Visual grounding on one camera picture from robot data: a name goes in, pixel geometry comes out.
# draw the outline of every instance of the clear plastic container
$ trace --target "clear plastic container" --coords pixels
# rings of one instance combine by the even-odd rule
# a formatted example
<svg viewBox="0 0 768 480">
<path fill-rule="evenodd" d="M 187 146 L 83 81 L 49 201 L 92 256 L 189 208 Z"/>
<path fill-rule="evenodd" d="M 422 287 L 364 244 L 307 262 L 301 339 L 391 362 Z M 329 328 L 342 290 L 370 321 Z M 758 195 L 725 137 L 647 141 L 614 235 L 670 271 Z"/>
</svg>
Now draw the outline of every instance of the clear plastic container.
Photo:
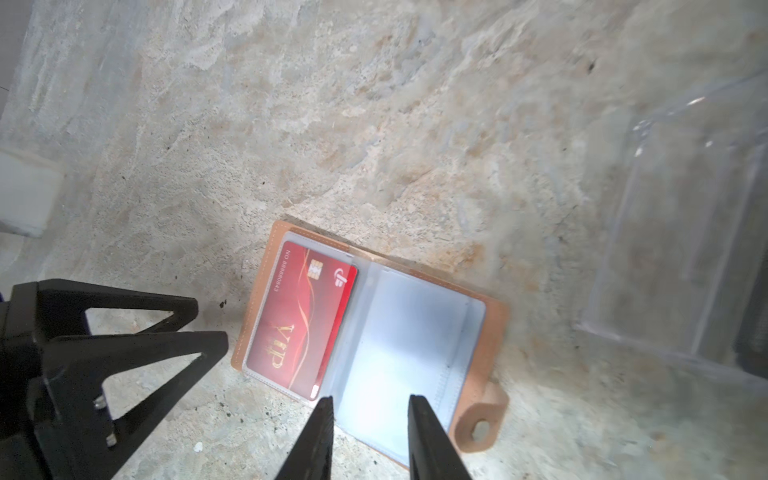
<svg viewBox="0 0 768 480">
<path fill-rule="evenodd" d="M 734 344 L 768 240 L 768 74 L 636 123 L 578 327 L 768 392 Z"/>
</svg>

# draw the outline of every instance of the stone surface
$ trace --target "stone surface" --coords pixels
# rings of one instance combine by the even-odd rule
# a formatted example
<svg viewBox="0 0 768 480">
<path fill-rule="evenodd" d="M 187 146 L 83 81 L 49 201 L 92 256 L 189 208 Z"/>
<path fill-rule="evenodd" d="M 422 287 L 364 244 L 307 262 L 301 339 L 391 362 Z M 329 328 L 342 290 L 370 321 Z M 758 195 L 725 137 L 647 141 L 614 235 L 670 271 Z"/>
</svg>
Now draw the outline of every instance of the stone surface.
<svg viewBox="0 0 768 480">
<path fill-rule="evenodd" d="M 4 0 L 0 5 L 0 115 L 11 89 L 31 11 L 32 2 L 26 0 Z"/>
<path fill-rule="evenodd" d="M 41 239 L 0 238 L 0 289 L 195 296 L 191 327 L 233 344 L 272 222 L 298 219 L 512 305 L 474 478 L 764 478 L 764 399 L 571 324 L 629 119 L 768 64 L 767 5 L 38 0 L 0 140 L 68 177 Z M 110 379 L 113 415 L 178 363 Z M 118 478 L 272 478 L 309 414 L 225 359 Z M 407 476 L 338 429 L 333 462 Z"/>
</svg>

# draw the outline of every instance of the card chip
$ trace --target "card chip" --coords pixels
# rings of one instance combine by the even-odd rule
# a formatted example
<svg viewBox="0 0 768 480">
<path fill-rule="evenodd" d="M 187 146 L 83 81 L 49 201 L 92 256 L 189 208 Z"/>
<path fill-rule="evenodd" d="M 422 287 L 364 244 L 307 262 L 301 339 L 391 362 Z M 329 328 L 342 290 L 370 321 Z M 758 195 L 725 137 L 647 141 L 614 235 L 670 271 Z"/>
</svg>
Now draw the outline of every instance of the card chip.
<svg viewBox="0 0 768 480">
<path fill-rule="evenodd" d="M 310 262 L 310 268 L 306 270 L 306 275 L 309 278 L 313 278 L 317 280 L 320 278 L 320 272 L 322 270 L 323 270 L 323 262 L 312 260 L 312 262 Z"/>
</svg>

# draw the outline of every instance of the red vip card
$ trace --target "red vip card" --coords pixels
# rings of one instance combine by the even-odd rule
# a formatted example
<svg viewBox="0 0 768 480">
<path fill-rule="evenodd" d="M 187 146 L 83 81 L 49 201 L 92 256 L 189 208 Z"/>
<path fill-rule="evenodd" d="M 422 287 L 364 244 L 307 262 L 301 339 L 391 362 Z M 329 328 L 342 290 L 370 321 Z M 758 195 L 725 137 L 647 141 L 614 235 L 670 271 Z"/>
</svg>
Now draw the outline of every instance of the red vip card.
<svg viewBox="0 0 768 480">
<path fill-rule="evenodd" d="M 314 400 L 326 372 L 357 269 L 285 242 L 246 365 Z"/>
</svg>

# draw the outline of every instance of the card logo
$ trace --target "card logo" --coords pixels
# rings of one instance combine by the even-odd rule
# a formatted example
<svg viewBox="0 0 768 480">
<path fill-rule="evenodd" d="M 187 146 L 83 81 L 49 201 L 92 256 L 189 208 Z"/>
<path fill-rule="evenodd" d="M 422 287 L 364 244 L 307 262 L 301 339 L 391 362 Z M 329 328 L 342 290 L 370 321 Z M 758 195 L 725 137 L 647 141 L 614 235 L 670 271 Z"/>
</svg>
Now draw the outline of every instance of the card logo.
<svg viewBox="0 0 768 480">
<path fill-rule="evenodd" d="M 336 286 L 344 286 L 344 283 L 346 283 L 346 277 L 342 275 L 344 273 L 344 270 L 341 270 L 340 268 L 337 268 L 335 272 L 333 272 L 333 276 L 336 278 Z"/>
</svg>

